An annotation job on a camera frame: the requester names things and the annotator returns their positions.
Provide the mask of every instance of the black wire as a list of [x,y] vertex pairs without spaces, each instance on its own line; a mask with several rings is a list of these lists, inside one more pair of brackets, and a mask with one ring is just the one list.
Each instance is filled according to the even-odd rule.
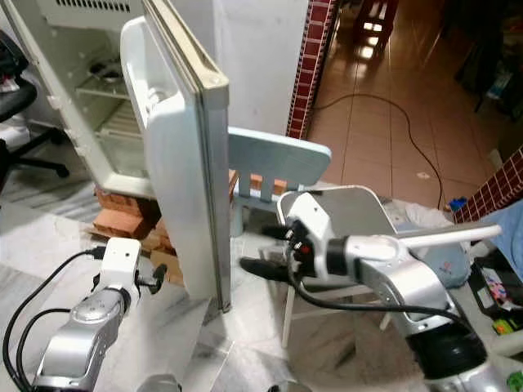
[[18,371],[20,381],[24,385],[26,390],[31,390],[31,384],[29,383],[27,376],[25,375],[24,364],[22,363],[22,356],[24,352],[25,341],[27,340],[29,331],[31,330],[33,325],[38,321],[38,319],[40,319],[42,316],[45,316],[46,314],[69,313],[70,311],[71,309],[65,308],[47,309],[35,315],[32,319],[29,320],[28,324],[25,326],[24,331],[22,332],[22,336],[20,337],[20,342],[18,343],[18,349],[16,350],[16,371]]
[[320,300],[310,295],[296,280],[296,276],[293,271],[293,263],[288,260],[287,263],[287,274],[288,280],[294,287],[294,290],[303,298],[305,301],[312,305],[319,306],[320,308],[334,309],[334,310],[353,310],[353,311],[365,311],[365,312],[395,312],[395,313],[419,313],[419,314],[433,314],[437,316],[446,317],[452,321],[463,325],[466,329],[474,332],[471,325],[462,317],[456,314],[450,313],[446,310],[427,308],[425,306],[413,306],[413,305],[370,305],[370,304],[347,304],[341,302],[330,302]]
[[407,114],[407,112],[405,111],[405,109],[403,109],[401,106],[399,106],[396,102],[394,102],[392,100],[389,100],[387,98],[383,98],[381,96],[375,96],[373,94],[367,94],[367,93],[364,93],[364,92],[356,92],[356,93],[345,94],[344,96],[340,96],[336,100],[333,100],[332,102],[329,102],[326,105],[314,107],[314,111],[327,109],[330,106],[337,104],[341,100],[345,100],[346,98],[352,98],[353,96],[366,96],[368,98],[374,98],[375,100],[381,100],[383,102],[387,102],[389,105],[394,106],[395,108],[397,108],[405,116],[405,119],[407,120],[407,131],[409,132],[410,143],[412,143],[414,148],[422,155],[423,158],[425,158],[425,160],[428,162],[428,164],[431,165],[432,170],[436,174],[436,177],[437,177],[438,182],[440,184],[440,196],[438,197],[438,205],[436,207],[436,208],[439,209],[440,205],[441,205],[441,199],[443,197],[443,184],[441,183],[440,173],[437,171],[436,167],[434,166],[432,161],[428,158],[428,156],[426,156],[425,153],[421,151],[421,149],[418,147],[418,145],[414,141],[414,139],[412,137],[412,133],[410,132],[410,117]]
[[28,390],[24,386],[24,384],[22,383],[22,381],[20,379],[20,376],[17,374],[15,368],[13,367],[11,359],[9,358],[9,340],[11,339],[11,333],[13,331],[13,327],[15,326],[16,319],[20,316],[20,313],[22,313],[22,310],[24,309],[24,307],[27,306],[27,304],[30,303],[31,300],[33,298],[35,298],[36,295],[39,294],[40,291],[43,290],[45,288],[45,286],[48,285],[49,282],[52,281],[52,279],[55,276],[57,276],[58,273],[60,273],[60,271],[62,271],[67,266],[67,264],[69,264],[71,261],[73,261],[74,259],[76,259],[77,257],[79,257],[81,255],[91,255],[91,254],[92,254],[92,250],[78,252],[78,253],[72,255],[66,261],[64,261],[57,269],[55,269],[55,271],[51,275],[49,275],[49,277],[46,280],[43,281],[42,284],[40,284],[40,286],[38,286],[36,288],[36,290],[34,290],[27,298],[25,298],[24,302],[22,302],[22,304],[18,307],[18,309],[15,310],[15,313],[12,315],[11,320],[9,320],[9,323],[7,324],[5,335],[3,337],[2,358],[3,358],[3,363],[6,366],[7,374],[9,374],[9,377],[13,380],[13,382],[16,384],[16,387],[21,392],[30,392],[31,389]]

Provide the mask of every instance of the light blue chair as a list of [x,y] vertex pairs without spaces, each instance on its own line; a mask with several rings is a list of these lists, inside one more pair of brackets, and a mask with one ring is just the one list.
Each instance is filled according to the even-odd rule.
[[[276,179],[287,181],[287,190],[314,185],[329,166],[331,156],[329,148],[310,141],[229,127],[229,168],[239,177],[230,235],[243,233],[244,207],[276,213]],[[251,174],[263,177],[261,190],[251,189]]]

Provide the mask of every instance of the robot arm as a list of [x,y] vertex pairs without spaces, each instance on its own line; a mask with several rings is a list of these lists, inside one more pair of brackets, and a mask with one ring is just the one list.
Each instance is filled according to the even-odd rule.
[[[324,280],[329,280],[330,274],[347,275],[372,288],[384,305],[396,307],[392,320],[414,352],[431,390],[506,390],[452,296],[434,271],[410,250],[492,237],[500,233],[497,225],[455,226],[404,237],[338,239],[333,237],[329,216],[310,194],[296,199],[287,218],[291,227],[286,235],[291,244],[288,256],[302,264],[312,262],[316,275]],[[304,244],[308,253],[312,247],[312,255],[304,257]],[[405,305],[431,308],[440,314],[398,311]],[[461,317],[463,322],[445,317],[445,312],[454,320]]]
[[153,278],[139,277],[141,244],[111,238],[93,293],[76,305],[69,321],[51,338],[33,387],[36,391],[93,391],[105,352],[118,337],[118,328],[140,298],[139,286],[152,293],[161,287],[165,265]]

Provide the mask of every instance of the red tiled pillar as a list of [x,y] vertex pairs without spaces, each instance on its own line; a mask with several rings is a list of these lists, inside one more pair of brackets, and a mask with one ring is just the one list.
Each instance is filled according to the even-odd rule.
[[467,203],[454,213],[454,221],[477,221],[523,197],[523,147],[517,150]]
[[320,77],[327,37],[339,0],[309,0],[297,63],[293,98],[288,115],[287,136],[305,139],[316,83]]

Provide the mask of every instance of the open refrigerator door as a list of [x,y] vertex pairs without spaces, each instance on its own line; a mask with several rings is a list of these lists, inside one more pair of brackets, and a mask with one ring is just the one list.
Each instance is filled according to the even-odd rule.
[[168,0],[144,0],[120,55],[145,167],[192,297],[230,306],[228,79]]

